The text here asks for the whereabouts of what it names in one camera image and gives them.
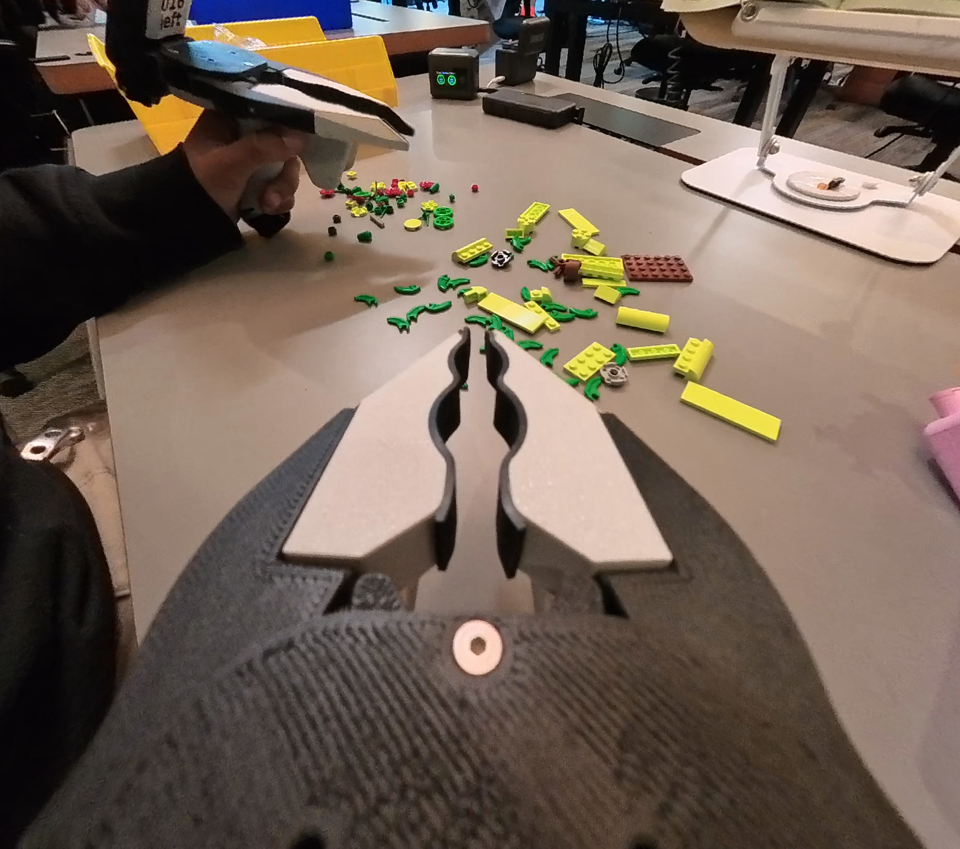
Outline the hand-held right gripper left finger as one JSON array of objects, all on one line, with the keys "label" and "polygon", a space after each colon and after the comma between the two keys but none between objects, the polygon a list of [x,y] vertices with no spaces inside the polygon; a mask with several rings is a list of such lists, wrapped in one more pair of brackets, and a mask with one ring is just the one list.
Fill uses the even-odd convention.
[{"label": "hand-held right gripper left finger", "polygon": [[449,566],[458,516],[448,442],[471,353],[464,327],[361,399],[284,540],[285,563],[386,577],[403,603]]}]

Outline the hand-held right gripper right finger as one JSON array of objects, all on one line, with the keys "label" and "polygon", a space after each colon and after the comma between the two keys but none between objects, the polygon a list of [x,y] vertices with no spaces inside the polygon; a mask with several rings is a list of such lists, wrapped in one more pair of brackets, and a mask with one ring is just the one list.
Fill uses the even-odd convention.
[{"label": "hand-held right gripper right finger", "polygon": [[486,332],[497,475],[496,546],[532,601],[674,569],[674,555],[601,414],[505,336]]}]

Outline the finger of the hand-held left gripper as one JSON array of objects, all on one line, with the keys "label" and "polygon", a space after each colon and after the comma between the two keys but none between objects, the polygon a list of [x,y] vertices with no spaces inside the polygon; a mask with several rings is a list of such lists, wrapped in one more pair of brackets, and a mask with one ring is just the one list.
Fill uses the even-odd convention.
[{"label": "finger of the hand-held left gripper", "polygon": [[381,119],[323,103],[281,84],[258,84],[249,89],[249,107],[255,118],[320,138],[407,150],[409,139]]},{"label": "finger of the hand-held left gripper", "polygon": [[337,104],[355,113],[376,117],[404,137],[415,135],[415,128],[390,105],[346,85],[294,67],[279,70],[279,84],[319,102]]}]

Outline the person's left forearm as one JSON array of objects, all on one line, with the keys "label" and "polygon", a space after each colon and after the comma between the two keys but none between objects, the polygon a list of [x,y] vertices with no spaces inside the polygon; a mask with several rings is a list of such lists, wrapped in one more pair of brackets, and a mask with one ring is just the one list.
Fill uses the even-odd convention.
[{"label": "person's left forearm", "polygon": [[92,175],[46,164],[1,178],[1,367],[242,246],[182,148]]}]

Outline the yellow storage bin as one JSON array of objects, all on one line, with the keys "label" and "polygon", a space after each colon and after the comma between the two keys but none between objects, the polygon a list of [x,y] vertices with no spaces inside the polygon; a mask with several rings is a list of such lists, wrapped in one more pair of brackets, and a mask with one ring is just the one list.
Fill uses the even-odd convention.
[{"label": "yellow storage bin", "polygon": [[[175,39],[163,45],[157,43],[159,54],[145,57],[146,62],[161,63],[161,75],[171,81],[172,93],[153,106],[128,99],[160,155],[170,153],[186,140],[203,110],[217,110],[234,117],[244,134],[270,125],[282,126],[254,117],[250,88],[279,84],[280,70],[286,68],[340,83],[380,99],[393,109],[399,103],[383,40],[329,40],[313,16],[187,25],[184,35],[191,44]],[[327,186],[329,173],[338,172],[335,164],[326,164],[325,159],[343,157],[349,166],[359,146],[399,150],[307,136],[310,142],[302,156],[318,186]]]}]

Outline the black box with green lights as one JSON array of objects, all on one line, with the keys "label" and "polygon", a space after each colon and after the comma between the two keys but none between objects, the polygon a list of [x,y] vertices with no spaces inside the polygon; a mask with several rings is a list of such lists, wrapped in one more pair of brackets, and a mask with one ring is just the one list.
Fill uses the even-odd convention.
[{"label": "black box with green lights", "polygon": [[479,51],[438,47],[427,55],[430,96],[434,100],[474,100],[479,96]]}]

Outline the pile of lime green bricks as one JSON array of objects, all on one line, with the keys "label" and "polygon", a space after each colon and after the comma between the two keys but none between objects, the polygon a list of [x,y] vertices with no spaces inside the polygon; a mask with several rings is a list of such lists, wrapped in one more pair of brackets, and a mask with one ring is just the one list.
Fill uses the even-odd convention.
[{"label": "pile of lime green bricks", "polygon": [[[575,286],[572,284],[562,285],[560,284],[560,280],[556,279],[553,274],[543,275],[537,269],[534,269],[533,267],[528,265],[527,263],[528,259],[549,261],[551,257],[564,256],[564,255],[611,257],[613,259],[621,261],[620,258],[622,255],[612,255],[608,252],[606,245],[599,239],[599,229],[596,226],[594,226],[588,219],[586,219],[582,215],[582,213],[580,213],[578,210],[574,209],[573,207],[564,208],[558,213],[558,217],[570,229],[569,235],[570,235],[571,251],[561,253],[559,255],[550,255],[544,258],[527,257],[525,259],[525,265],[529,267],[531,270],[533,270],[534,274],[540,275],[542,277],[552,276],[555,279],[556,284],[552,287],[546,284],[543,284],[541,286],[534,286],[534,287],[522,285],[522,287],[527,287],[530,289],[548,287],[549,289],[555,291],[556,298],[558,298],[558,300],[562,301],[566,305],[572,305],[575,307],[583,307],[583,308],[591,307],[598,311],[599,316],[601,315],[601,312],[604,310],[604,308],[609,308],[612,315],[612,319],[613,319],[613,326],[617,330],[628,331],[628,332],[641,334],[649,337],[656,336],[661,338],[659,342],[641,342],[641,343],[634,343],[634,344],[624,343],[619,340],[614,340],[609,343],[604,343],[600,341],[606,346],[611,345],[614,342],[620,342],[621,344],[626,346],[642,346],[647,344],[663,344],[663,343],[675,344],[680,350],[679,355],[671,358],[658,359],[652,362],[630,363],[627,365],[628,372],[631,366],[654,364],[654,363],[668,364],[672,375],[682,382],[682,388],[679,394],[679,401],[682,405],[690,409],[693,409],[695,411],[699,411],[702,414],[707,415],[718,421],[721,421],[727,425],[730,425],[738,429],[740,432],[758,437],[769,443],[777,442],[779,440],[779,436],[781,434],[781,429],[782,429],[782,421],[779,418],[777,418],[776,416],[768,412],[752,407],[743,401],[734,399],[733,397],[725,395],[719,391],[714,390],[713,388],[709,388],[704,385],[703,383],[704,375],[706,374],[707,370],[711,367],[712,360],[714,358],[715,347],[714,347],[714,342],[712,340],[706,337],[690,337],[681,345],[678,345],[674,342],[669,342],[666,340],[666,337],[670,330],[671,317],[664,312],[657,312],[654,310],[640,308],[640,305],[638,302],[638,299],[641,294],[639,290],[639,285],[648,284],[648,283],[654,284],[655,281],[631,282],[625,278],[625,275],[623,275],[621,277],[622,280],[628,286],[633,287],[634,289],[637,290],[637,294],[630,296],[628,299],[624,301],[624,303],[625,305],[641,310],[642,312],[668,316],[669,317],[668,327],[658,328],[653,330],[622,328],[622,327],[618,327],[616,323],[617,309],[614,306],[606,303],[595,302],[594,291],[591,288],[586,288],[579,285]],[[675,286],[691,285],[691,283],[675,283],[675,282],[657,282],[657,284],[672,284]],[[514,298],[512,300],[520,299],[521,288],[514,294]],[[593,321],[594,320],[577,320],[570,324],[578,323],[578,322],[593,322]],[[563,372],[562,365],[568,359],[577,355],[581,351],[577,351],[575,354],[568,356],[565,359],[565,361],[561,361],[561,355],[559,355],[558,366],[550,370],[558,369],[559,372],[564,377],[565,381],[567,381],[567,377]],[[539,363],[541,363],[540,356],[538,356],[538,361]],[[572,388],[577,388],[581,390],[582,394],[586,396],[584,394],[584,391],[583,391],[584,387],[582,385],[577,385],[577,386],[569,385],[569,386]],[[600,393],[605,388],[618,389],[618,388],[611,388],[611,387],[607,387],[606,385],[603,385],[599,391],[598,398]]]}]

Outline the black flat power brick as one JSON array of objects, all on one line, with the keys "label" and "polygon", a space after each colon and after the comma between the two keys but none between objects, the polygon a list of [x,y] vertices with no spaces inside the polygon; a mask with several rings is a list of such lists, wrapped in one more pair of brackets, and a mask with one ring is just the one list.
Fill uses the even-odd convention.
[{"label": "black flat power brick", "polygon": [[565,96],[544,96],[499,87],[483,94],[482,111],[489,116],[545,130],[582,124],[585,107]]}]

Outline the pile of green leaf pieces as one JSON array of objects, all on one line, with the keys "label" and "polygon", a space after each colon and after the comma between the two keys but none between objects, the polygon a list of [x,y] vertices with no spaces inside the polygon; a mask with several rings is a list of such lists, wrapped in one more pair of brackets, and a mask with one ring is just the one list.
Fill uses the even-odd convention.
[{"label": "pile of green leaf pieces", "polygon": [[[653,331],[668,327],[668,316],[642,311],[624,303],[629,297],[637,295],[638,291],[621,278],[624,275],[621,260],[591,255],[562,257],[578,257],[582,261],[582,279],[578,283],[564,283],[560,279],[559,284],[592,289],[595,302],[616,308],[615,323],[619,328]],[[553,274],[549,260],[528,258],[527,264],[542,275]],[[449,275],[441,275],[437,279],[437,289],[444,298],[429,301],[419,296],[423,289],[417,284],[397,286],[394,289],[396,294],[413,301],[414,305],[404,314],[388,316],[387,323],[399,333],[407,334],[420,318],[446,313],[452,308],[453,298],[460,298],[469,309],[463,317],[466,325],[476,325],[485,331],[502,334],[522,350],[537,353],[540,364],[553,369],[559,366],[561,354],[554,345],[554,336],[574,321],[599,317],[594,307],[565,304],[556,298],[555,291],[548,286],[522,286],[519,299],[513,300],[474,284],[468,278],[453,279]],[[605,386],[599,371],[606,363],[616,362],[627,367],[630,363],[671,359],[680,353],[681,350],[672,343],[626,346],[620,342],[605,345],[594,341],[571,356],[561,365],[561,369],[571,387],[582,386],[585,397],[594,401],[601,387]]]}]

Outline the black charger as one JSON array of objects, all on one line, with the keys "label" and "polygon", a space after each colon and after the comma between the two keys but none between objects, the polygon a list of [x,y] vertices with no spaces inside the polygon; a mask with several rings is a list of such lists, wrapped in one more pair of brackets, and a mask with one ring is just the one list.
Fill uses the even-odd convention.
[{"label": "black charger", "polygon": [[494,86],[516,87],[533,82],[540,57],[546,52],[549,18],[544,15],[501,18],[494,25],[494,32],[500,39],[495,51]]}]

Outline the large brown studded plate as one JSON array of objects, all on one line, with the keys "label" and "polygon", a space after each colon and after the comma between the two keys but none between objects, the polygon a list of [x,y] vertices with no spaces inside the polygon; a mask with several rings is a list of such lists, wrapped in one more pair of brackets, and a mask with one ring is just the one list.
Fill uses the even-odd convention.
[{"label": "large brown studded plate", "polygon": [[621,255],[625,278],[632,283],[693,283],[693,274],[679,255]]}]

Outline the metal carabiner clip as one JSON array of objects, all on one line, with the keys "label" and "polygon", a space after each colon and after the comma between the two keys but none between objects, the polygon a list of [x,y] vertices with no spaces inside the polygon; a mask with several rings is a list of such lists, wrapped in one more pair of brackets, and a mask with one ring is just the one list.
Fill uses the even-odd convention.
[{"label": "metal carabiner clip", "polygon": [[50,426],[24,443],[19,455],[29,461],[51,461],[84,441],[85,436],[80,426]]}]

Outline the person's black jacket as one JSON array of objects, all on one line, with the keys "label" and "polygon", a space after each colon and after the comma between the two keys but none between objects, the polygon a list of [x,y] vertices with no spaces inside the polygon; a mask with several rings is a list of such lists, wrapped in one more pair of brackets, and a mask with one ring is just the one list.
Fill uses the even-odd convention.
[{"label": "person's black jacket", "polygon": [[17,845],[101,725],[117,627],[109,564],[80,490],[2,438],[2,847]]}]

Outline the pink pig planter toy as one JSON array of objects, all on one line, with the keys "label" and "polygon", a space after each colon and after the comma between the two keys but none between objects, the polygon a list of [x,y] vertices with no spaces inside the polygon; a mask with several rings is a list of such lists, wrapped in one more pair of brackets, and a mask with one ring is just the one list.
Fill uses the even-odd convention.
[{"label": "pink pig planter toy", "polygon": [[959,387],[930,397],[936,418],[923,430],[932,461],[954,496],[959,499]]}]

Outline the white book stand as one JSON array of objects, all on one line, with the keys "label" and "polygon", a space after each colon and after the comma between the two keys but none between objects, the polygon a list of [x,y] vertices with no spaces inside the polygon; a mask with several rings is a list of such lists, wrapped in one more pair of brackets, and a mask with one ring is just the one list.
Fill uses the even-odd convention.
[{"label": "white book stand", "polygon": [[773,56],[755,148],[684,172],[684,186],[893,262],[930,265],[958,242],[958,201],[933,193],[958,158],[958,143],[936,168],[898,183],[783,154],[776,121],[795,59],[957,76],[959,15],[843,11],[791,1],[678,15],[699,43]]}]

